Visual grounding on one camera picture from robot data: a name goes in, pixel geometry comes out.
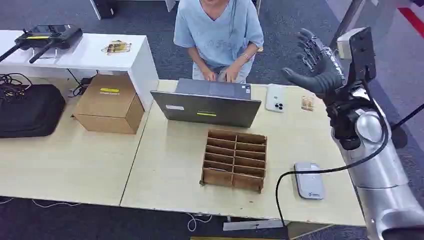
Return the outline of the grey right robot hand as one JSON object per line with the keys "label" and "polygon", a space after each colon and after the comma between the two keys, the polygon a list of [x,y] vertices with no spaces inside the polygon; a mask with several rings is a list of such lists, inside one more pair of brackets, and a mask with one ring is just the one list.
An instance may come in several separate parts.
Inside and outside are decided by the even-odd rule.
{"label": "grey right robot hand", "polygon": [[314,93],[320,99],[335,95],[347,82],[335,53],[308,29],[301,28],[296,36],[298,46],[303,50],[297,57],[309,69],[311,75],[302,75],[284,67],[283,76],[290,83]]}

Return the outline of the person's right hand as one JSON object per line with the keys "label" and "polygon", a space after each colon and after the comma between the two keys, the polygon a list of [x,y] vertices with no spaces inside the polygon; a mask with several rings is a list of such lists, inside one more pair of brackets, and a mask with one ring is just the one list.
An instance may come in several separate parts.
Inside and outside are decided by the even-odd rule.
{"label": "person's right hand", "polygon": [[208,67],[202,68],[201,72],[205,80],[210,82],[214,82],[217,80],[217,74],[210,70]]}

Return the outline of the person's left hand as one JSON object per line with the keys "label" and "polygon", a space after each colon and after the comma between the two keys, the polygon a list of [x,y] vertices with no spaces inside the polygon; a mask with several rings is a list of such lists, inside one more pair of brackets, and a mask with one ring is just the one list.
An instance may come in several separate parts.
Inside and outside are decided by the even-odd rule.
{"label": "person's left hand", "polygon": [[233,63],[228,66],[223,72],[224,80],[226,82],[236,83],[238,74],[241,70],[241,66],[237,63]]}

